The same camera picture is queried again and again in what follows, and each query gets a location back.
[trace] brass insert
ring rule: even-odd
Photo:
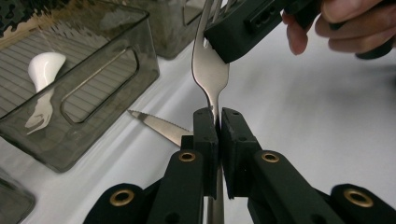
[[[110,203],[114,206],[124,206],[134,199],[134,192],[130,189],[119,189],[110,197]]]
[[[348,201],[360,207],[372,207],[374,205],[373,200],[369,196],[356,189],[346,189],[344,191],[344,196]]]
[[[268,162],[278,162],[279,161],[279,157],[275,154],[269,153],[269,152],[265,152],[262,153],[262,159]]]
[[[178,156],[178,159],[181,161],[193,161],[195,160],[195,154],[190,152],[184,152]]]

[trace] clear plastic container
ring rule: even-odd
[[[33,194],[0,169],[0,223],[20,223],[34,206]]]
[[[0,135],[56,172],[70,169],[158,77],[148,17],[140,9],[78,0],[5,32]],[[28,64],[48,51],[66,61],[36,93]]]
[[[106,0],[149,13],[154,47],[165,59],[175,58],[195,38],[205,0]]]

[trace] mounting hole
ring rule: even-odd
[[[270,12],[265,11],[260,15],[260,21],[262,23],[266,23],[270,20]]]
[[[124,206],[134,199],[134,192],[130,189],[119,189],[110,197],[110,203],[116,207]]]
[[[346,189],[344,196],[348,201],[360,207],[372,207],[374,205],[373,200],[369,196],[356,189]]]
[[[325,219],[323,216],[318,215],[318,214],[312,215],[312,216],[311,216],[311,219],[312,219],[312,221],[313,221],[315,224],[327,224],[326,219]]]
[[[269,152],[265,152],[262,153],[262,159],[268,162],[278,162],[279,161],[279,157],[275,154],[269,153]]]
[[[165,222],[166,223],[178,223],[180,221],[180,215],[178,213],[170,213],[166,215]]]
[[[271,15],[274,15],[276,13],[275,8],[271,7],[269,12],[270,12]]]
[[[178,159],[181,161],[193,161],[195,160],[195,154],[190,152],[184,152],[178,156]]]

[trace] finger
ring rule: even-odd
[[[374,35],[349,39],[330,39],[329,47],[341,52],[364,53],[384,44],[393,36],[396,36],[396,27]]]
[[[332,30],[323,17],[319,17],[315,29],[318,35],[329,38],[354,38],[373,35],[396,26],[396,4],[374,8]]]
[[[326,21],[341,22],[357,17],[382,0],[325,0],[321,12]]]
[[[288,25],[287,36],[291,52],[295,55],[302,54],[308,43],[306,31],[303,30],[297,22],[295,22]]]
[[[294,19],[294,17],[286,12],[282,13],[282,21],[283,23],[290,25],[296,22],[296,20]]]

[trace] utensil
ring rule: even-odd
[[[198,25],[192,52],[192,74],[195,82],[204,91],[208,107],[213,114],[213,122],[219,130],[219,94],[227,86],[229,67],[215,52],[208,41],[205,41],[204,30],[208,24],[214,0],[206,0],[201,20]],[[218,0],[212,22],[214,22],[221,8],[222,1]],[[217,199],[208,199],[207,223],[224,223],[224,202],[222,186],[222,168],[217,173]]]
[[[181,136],[183,135],[193,135],[193,132],[186,130],[180,126],[177,126],[174,123],[171,123],[165,119],[160,119],[150,114],[146,114],[143,112],[128,110],[128,112],[134,116],[135,118],[141,120],[143,123],[148,125],[151,129],[164,136],[168,140],[175,143],[180,147],[181,145]]]
[[[39,92],[55,80],[56,75],[64,64],[66,57],[57,52],[45,52],[36,55],[29,63],[28,73],[30,79],[35,84],[35,91]],[[53,108],[50,99],[53,90],[47,91],[42,95],[35,105],[35,112],[27,120],[25,128],[33,128],[28,134],[34,133],[47,127],[50,123]]]

